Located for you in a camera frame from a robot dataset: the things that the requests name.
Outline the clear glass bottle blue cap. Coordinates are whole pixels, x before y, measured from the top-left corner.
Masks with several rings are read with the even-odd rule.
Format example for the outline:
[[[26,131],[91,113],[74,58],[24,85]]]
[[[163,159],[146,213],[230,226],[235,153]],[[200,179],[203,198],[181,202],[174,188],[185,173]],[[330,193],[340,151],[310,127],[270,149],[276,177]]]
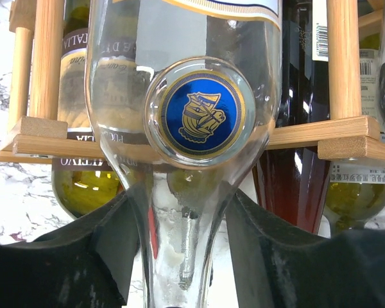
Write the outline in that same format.
[[[281,96],[281,1],[93,1],[85,95],[132,206],[145,307],[205,307],[214,238]]]

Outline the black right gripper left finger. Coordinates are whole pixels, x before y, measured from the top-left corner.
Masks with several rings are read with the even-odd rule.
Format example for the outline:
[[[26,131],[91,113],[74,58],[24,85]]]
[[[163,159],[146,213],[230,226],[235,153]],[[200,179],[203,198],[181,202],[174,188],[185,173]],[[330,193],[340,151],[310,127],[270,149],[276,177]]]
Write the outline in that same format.
[[[32,242],[0,245],[0,307],[122,307],[138,249],[121,192]]]

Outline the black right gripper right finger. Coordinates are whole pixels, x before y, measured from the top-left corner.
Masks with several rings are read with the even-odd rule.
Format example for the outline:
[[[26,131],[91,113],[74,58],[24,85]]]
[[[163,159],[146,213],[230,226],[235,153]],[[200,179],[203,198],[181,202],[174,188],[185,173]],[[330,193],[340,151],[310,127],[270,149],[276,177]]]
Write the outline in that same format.
[[[240,307],[385,307],[385,230],[326,239],[241,191],[226,218]]]

